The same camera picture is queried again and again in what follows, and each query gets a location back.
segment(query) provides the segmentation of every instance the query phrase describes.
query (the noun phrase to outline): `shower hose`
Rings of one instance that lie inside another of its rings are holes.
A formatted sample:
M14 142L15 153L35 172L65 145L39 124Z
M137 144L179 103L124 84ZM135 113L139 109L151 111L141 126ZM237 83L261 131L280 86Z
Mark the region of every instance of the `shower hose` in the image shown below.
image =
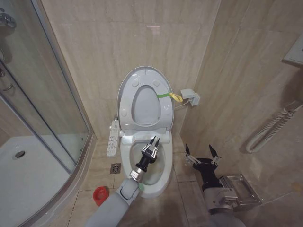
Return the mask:
M296 104L295 108L287 110L287 107L283 111L279 112L277 116L266 124L258 133L253 136L246 145L246 151L249 153L258 152L273 136L281 130L281 128L294 117L294 113L297 112L302 106L302 102L294 101L290 105Z

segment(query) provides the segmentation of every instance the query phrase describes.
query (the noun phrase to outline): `side control panel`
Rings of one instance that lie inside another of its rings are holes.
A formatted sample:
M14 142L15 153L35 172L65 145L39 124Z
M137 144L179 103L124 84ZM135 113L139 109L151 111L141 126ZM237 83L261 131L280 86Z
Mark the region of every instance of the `side control panel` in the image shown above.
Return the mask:
M107 156L115 157L117 154L119 144L119 121L113 120L110 128L108 146L107 146Z

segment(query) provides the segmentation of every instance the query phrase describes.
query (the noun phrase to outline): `shower drain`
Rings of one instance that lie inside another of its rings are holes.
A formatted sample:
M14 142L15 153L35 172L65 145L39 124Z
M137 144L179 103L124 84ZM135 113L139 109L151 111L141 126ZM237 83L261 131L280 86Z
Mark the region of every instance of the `shower drain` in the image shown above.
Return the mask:
M20 158L20 157L22 157L22 156L24 156L25 155L25 151L19 151L19 152L17 152L16 154L15 154L15 157L16 158Z
M120 170L121 170L121 163L111 164L109 174L119 174Z

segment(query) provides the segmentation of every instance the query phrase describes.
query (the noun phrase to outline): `white toilet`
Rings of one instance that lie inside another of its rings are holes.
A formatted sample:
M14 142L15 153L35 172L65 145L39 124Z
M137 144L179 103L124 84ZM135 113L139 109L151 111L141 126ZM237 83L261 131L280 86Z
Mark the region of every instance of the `white toilet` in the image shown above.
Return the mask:
M157 160L148 165L142 181L144 198L159 196L169 183L174 102L169 96L157 97L168 92L172 92L169 82L161 72L149 66L132 70L119 89L120 151L126 177L130 178L131 170L140 161L144 145L154 136L160 137Z

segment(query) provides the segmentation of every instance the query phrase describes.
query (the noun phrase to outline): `gray robot arm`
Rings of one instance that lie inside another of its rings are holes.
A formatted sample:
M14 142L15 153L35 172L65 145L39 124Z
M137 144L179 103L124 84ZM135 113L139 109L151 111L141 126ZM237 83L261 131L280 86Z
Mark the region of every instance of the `gray robot arm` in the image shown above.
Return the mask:
M139 194L139 184L134 179L125 179L90 217L86 227L115 227Z
M125 179L117 191L112 193L98 210L90 217L86 227L115 227L118 225L132 202L137 198L144 173L149 163L157 159L159 138L154 137L141 150L142 158L136 169L130 172L130 179Z
M207 227L245 227L243 222L234 217L233 208L237 206L237 194L233 188L224 188L214 171L221 159L215 149L209 145L213 156L210 158L195 158L189 153L186 145L185 160L201 173L202 190L206 207L211 214Z

